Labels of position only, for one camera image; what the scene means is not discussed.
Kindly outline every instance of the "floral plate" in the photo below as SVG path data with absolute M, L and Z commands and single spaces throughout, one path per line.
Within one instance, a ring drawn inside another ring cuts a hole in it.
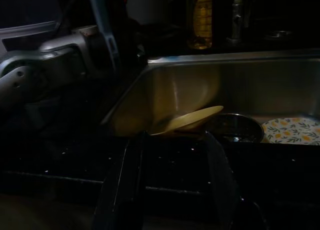
M 263 125 L 263 142 L 320 145 L 320 122 L 310 118 L 278 118 Z

